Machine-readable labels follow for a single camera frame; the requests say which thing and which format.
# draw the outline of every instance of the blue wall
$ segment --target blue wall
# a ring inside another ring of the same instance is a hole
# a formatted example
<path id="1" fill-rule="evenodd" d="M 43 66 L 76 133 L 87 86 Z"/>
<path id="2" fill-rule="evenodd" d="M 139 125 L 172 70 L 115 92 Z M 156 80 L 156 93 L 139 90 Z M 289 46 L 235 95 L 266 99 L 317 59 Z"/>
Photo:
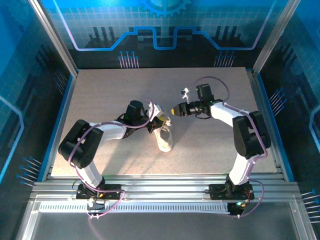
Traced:
<path id="1" fill-rule="evenodd" d="M 70 73 L 28 1 L 0 0 L 0 31 L 0 233 L 11 240 L 38 175 L 23 159 L 42 162 Z"/>
<path id="2" fill-rule="evenodd" d="M 242 51 L 252 51 L 247 58 L 253 62 L 287 1 L 44 0 L 43 3 L 79 68 L 122 68 L 118 60 L 120 51 L 134 51 L 139 56 L 139 66 L 148 68 L 208 67 L 208 63 L 216 67 L 215 57 L 220 54 L 229 59 L 237 56 L 234 66 L 238 67 L 245 63 L 240 57 L 244 55 Z M 185 58 L 185 52 L 199 59 L 159 63 L 172 55 Z M 91 61 L 92 65 L 84 61 L 97 58 L 99 62 Z"/>
<path id="3" fill-rule="evenodd" d="M 301 193 L 315 189 L 317 195 L 320 192 L 319 13 L 318 0 L 302 0 L 261 71 L 294 179 Z M 308 211 L 318 209 L 316 205 L 308 204 L 315 207 Z M 320 237 L 320 225 L 312 226 Z"/>

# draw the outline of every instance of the gray table surface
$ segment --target gray table surface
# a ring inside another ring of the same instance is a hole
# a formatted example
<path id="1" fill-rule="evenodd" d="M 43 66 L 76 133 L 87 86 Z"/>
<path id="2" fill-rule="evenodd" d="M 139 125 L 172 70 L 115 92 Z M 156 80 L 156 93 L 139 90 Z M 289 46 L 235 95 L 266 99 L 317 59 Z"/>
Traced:
<path id="1" fill-rule="evenodd" d="M 215 76 L 228 85 L 230 105 L 256 111 L 257 105 L 244 67 L 230 68 L 145 68 L 81 70 L 72 95 L 62 138 L 78 119 L 100 123 L 112 121 L 124 113 L 131 100 L 139 100 L 147 107 L 152 98 L 168 111 L 184 102 L 180 91 L 203 76 Z M 224 86 L 211 79 L 212 93 L 225 98 Z M 195 89 L 191 99 L 196 100 Z M 98 149 L 94 162 L 100 173 L 117 174 L 211 174 L 228 173 L 237 155 L 233 130 L 225 123 L 195 117 L 171 116 L 174 148 L 163 153 L 156 137 L 146 129 L 121 140 L 107 141 Z M 259 162 L 253 170 L 274 173 L 271 156 Z M 74 170 L 57 154 L 52 176 L 75 176 Z"/>

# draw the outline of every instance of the white robotic arm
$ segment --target white robotic arm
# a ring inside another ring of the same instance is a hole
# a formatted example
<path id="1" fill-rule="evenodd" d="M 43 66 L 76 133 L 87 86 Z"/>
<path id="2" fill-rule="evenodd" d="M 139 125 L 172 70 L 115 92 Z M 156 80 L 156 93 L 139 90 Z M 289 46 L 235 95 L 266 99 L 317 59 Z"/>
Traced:
<path id="1" fill-rule="evenodd" d="M 87 183 L 92 188 L 101 188 L 105 185 L 103 176 L 99 173 L 96 165 L 93 162 L 97 149 L 108 140 L 123 139 L 129 137 L 134 131 L 147 128 L 149 133 L 160 128 L 164 124 L 164 119 L 161 118 L 163 110 L 157 104 L 150 103 L 149 109 L 144 110 L 143 104 L 139 101 L 131 101 L 127 107 L 126 113 L 118 117 L 118 119 L 94 128 L 81 142 L 72 156 L 72 164 L 76 171 L 81 176 L 82 181 Z M 84 120 L 78 120 L 71 128 L 67 136 L 61 142 L 58 152 L 68 161 L 72 150 L 84 133 L 96 123 L 89 123 Z"/>
<path id="2" fill-rule="evenodd" d="M 225 188 L 228 197 L 234 198 L 234 193 L 246 191 L 250 173 L 256 163 L 255 159 L 264 154 L 258 136 L 254 132 L 249 131 L 249 129 L 253 129 L 253 126 L 247 115 L 253 120 L 265 148 L 267 149 L 271 145 L 263 116 L 258 111 L 248 112 L 242 110 L 239 113 L 233 110 L 236 108 L 224 104 L 220 99 L 214 98 L 209 84 L 198 85 L 196 86 L 196 90 L 199 101 L 190 102 L 186 97 L 189 90 L 185 88 L 181 94 L 188 101 L 178 104 L 171 112 L 179 117 L 195 115 L 199 119 L 218 119 L 233 128 L 234 145 L 237 155 L 234 166 L 227 175 Z M 201 114 L 206 114 L 208 117 L 198 117 Z"/>
<path id="3" fill-rule="evenodd" d="M 243 114 L 237 111 L 227 108 L 223 105 L 222 102 L 217 102 L 211 105 L 210 112 L 211 116 L 214 119 L 218 119 L 228 124 L 232 128 L 234 127 L 233 119 L 244 116 Z M 237 153 L 233 168 L 229 173 L 229 178 L 234 185 L 239 186 L 248 182 L 249 175 L 253 169 L 253 165 L 255 164 L 253 160 L 256 157 L 257 155 L 252 156 L 249 159 L 246 159 L 244 156 L 241 156 L 239 153 Z"/>

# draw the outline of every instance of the robotic arm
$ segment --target robotic arm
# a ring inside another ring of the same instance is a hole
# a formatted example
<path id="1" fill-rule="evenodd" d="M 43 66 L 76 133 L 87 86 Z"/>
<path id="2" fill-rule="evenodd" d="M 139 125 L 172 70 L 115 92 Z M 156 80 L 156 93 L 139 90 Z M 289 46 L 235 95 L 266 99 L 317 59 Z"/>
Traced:
<path id="1" fill-rule="evenodd" d="M 149 109 L 145 110 L 142 102 L 133 100 L 127 106 L 126 112 L 116 120 L 112 121 L 110 124 L 103 124 L 90 131 L 81 141 L 71 159 L 71 164 L 81 176 L 81 180 L 94 189 L 120 189 L 120 185 L 106 184 L 104 177 L 98 172 L 96 165 L 93 162 L 98 147 L 100 147 L 104 141 L 128 138 L 135 131 L 142 128 L 147 128 L 148 132 L 151 134 L 155 129 L 162 127 L 163 124 L 166 123 L 166 119 L 162 117 L 163 114 L 164 111 L 157 104 L 152 106 L 150 103 Z M 80 138 L 82 138 L 88 129 L 95 125 L 96 123 L 78 120 L 59 145 L 59 154 L 68 161 Z M 89 199 L 90 197 L 97 195 L 97 192 L 86 187 L 85 184 L 81 184 L 79 187 L 78 193 L 81 192 L 82 196 L 77 194 L 77 199 Z M 99 198 L 118 199 L 119 194 L 116 196 L 114 194 L 105 194 L 101 195 Z"/>
<path id="2" fill-rule="evenodd" d="M 210 186 L 209 193 L 211 193 L 211 199 L 243 199 L 246 196 L 243 193 L 252 190 L 252 186 L 249 184 L 249 175 L 256 164 L 256 159 L 264 154 L 258 136 L 251 132 L 253 126 L 246 114 L 253 120 L 267 149 L 271 146 L 271 140 L 263 116 L 259 111 L 238 112 L 235 110 L 236 108 L 224 104 L 221 99 L 215 99 L 209 84 L 196 86 L 196 91 L 199 101 L 189 102 L 186 96 L 188 89 L 185 88 L 181 94 L 183 98 L 187 99 L 187 102 L 180 103 L 171 112 L 179 117 L 195 115 L 199 119 L 218 119 L 233 128 L 237 156 L 224 184 L 226 193 L 221 194 L 221 188 L 217 188 L 217 186 Z M 199 117 L 201 114 L 205 114 L 207 117 Z"/>

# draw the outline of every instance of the white sneaker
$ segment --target white sneaker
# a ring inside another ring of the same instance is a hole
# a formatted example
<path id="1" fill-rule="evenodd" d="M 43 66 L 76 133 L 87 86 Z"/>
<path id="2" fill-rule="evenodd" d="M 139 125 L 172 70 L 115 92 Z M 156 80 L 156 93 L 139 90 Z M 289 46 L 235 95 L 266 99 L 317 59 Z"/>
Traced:
<path id="1" fill-rule="evenodd" d="M 171 151 L 172 145 L 174 143 L 172 137 L 171 119 L 165 112 L 163 112 L 159 119 L 164 121 L 164 123 L 162 127 L 155 129 L 153 132 L 155 134 L 160 151 L 167 153 Z"/>

